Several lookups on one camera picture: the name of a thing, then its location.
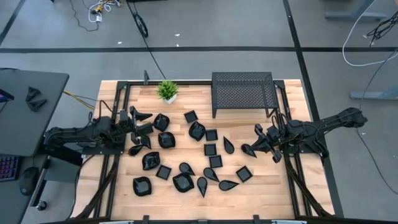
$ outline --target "chair wheel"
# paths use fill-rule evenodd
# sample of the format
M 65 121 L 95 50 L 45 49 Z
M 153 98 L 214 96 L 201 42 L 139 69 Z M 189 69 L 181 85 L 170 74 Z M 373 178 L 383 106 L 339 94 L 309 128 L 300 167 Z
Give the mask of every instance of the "chair wheel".
M 47 203 L 44 201 L 39 201 L 39 203 L 37 204 L 36 208 L 39 211 L 45 210 L 47 208 Z

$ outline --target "keyboard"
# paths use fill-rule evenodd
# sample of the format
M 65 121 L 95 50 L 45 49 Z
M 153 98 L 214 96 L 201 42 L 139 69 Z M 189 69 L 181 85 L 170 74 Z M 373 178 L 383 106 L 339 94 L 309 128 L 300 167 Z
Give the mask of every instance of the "keyboard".
M 0 155 L 0 182 L 18 179 L 19 156 Z

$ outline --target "wooden table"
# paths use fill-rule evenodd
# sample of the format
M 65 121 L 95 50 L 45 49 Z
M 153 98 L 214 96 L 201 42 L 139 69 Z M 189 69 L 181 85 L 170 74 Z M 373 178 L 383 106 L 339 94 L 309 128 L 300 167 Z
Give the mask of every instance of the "wooden table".
M 104 100 L 112 105 L 116 84 L 117 81 L 102 81 L 98 100 Z M 293 119 L 310 120 L 300 80 L 285 80 L 285 84 Z M 150 134 L 152 150 L 145 148 L 135 157 L 131 157 L 127 151 L 133 143 L 128 136 L 125 153 L 119 163 L 112 220 L 142 220 L 144 215 L 149 215 L 151 220 L 250 220 L 253 215 L 259 215 L 261 219 L 294 218 L 284 160 L 275 164 L 271 153 L 257 152 L 257 158 L 254 158 L 240 150 L 243 143 L 252 144 L 257 139 L 254 133 L 256 123 L 260 123 L 264 130 L 272 125 L 271 119 L 266 118 L 265 110 L 218 110 L 217 118 L 213 119 L 209 85 L 180 86 L 177 100 L 171 105 L 158 99 L 155 91 L 156 86 L 133 86 L 130 90 L 128 107 L 134 105 L 141 113 L 153 113 L 153 117 L 147 122 L 153 122 L 158 113 L 168 116 L 171 123 L 167 131 L 174 134 L 176 147 L 162 149 L 157 141 L 160 132 L 155 129 L 154 133 Z M 278 97 L 279 103 L 282 104 L 279 93 Z M 198 121 L 207 129 L 217 129 L 219 140 L 212 142 L 216 143 L 217 153 L 222 156 L 224 164 L 223 167 L 215 169 L 218 178 L 241 183 L 235 172 L 245 165 L 254 177 L 227 192 L 221 191 L 217 182 L 208 180 L 206 197 L 202 198 L 196 187 L 196 181 L 203 176 L 203 169 L 209 166 L 209 162 L 203 150 L 206 139 L 196 142 L 188 135 L 190 125 L 185 121 L 183 114 L 191 110 L 196 111 Z M 103 107 L 102 115 L 110 116 L 110 112 Z M 223 136 L 234 144 L 234 154 L 225 152 Z M 143 155 L 154 151 L 160 152 L 161 164 L 172 168 L 167 181 L 155 176 L 157 168 L 142 170 Z M 326 211 L 334 213 L 320 158 L 315 154 L 302 154 L 301 160 L 308 189 Z M 82 211 L 98 188 L 102 162 L 103 156 L 97 155 L 82 168 L 73 217 Z M 193 177 L 195 188 L 184 194 L 178 192 L 172 182 L 172 177 L 180 172 L 178 166 L 181 162 L 189 163 L 196 173 Z M 132 180 L 140 176 L 150 178 L 152 195 L 138 197 L 134 194 Z M 305 214 L 298 187 L 296 191 L 300 212 Z M 108 193 L 105 192 L 100 215 L 105 214 L 107 197 Z

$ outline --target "white pot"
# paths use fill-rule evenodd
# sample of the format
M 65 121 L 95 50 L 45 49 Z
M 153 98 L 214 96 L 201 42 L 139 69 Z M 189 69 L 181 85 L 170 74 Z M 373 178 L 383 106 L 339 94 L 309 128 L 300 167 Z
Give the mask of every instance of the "white pot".
M 167 104 L 172 104 L 177 99 L 177 94 L 171 97 L 169 100 L 164 100 Z

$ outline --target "potted plant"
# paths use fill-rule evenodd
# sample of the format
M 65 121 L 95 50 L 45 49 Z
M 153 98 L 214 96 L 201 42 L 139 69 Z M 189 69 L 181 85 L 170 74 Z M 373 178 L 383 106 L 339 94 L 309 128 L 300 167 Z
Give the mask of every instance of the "potted plant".
M 170 80 L 163 80 L 157 87 L 157 95 L 167 104 L 171 104 L 177 98 L 178 85 Z

